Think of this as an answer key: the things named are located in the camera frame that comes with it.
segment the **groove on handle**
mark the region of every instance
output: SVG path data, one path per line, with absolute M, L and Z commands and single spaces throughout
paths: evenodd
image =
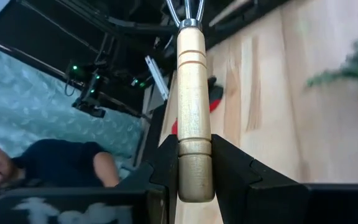
M 187 27 L 178 35 L 179 198 L 214 198 L 208 77 L 203 33 Z

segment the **wood grain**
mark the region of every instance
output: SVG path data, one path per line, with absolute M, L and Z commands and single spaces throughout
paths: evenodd
M 225 88 L 211 113 L 219 134 L 302 182 L 358 182 L 358 84 L 305 89 L 336 68 L 358 37 L 358 1 L 293 0 L 207 52 Z M 162 139 L 176 118 L 175 84 Z M 216 199 L 178 201 L 176 223 L 222 223 Z

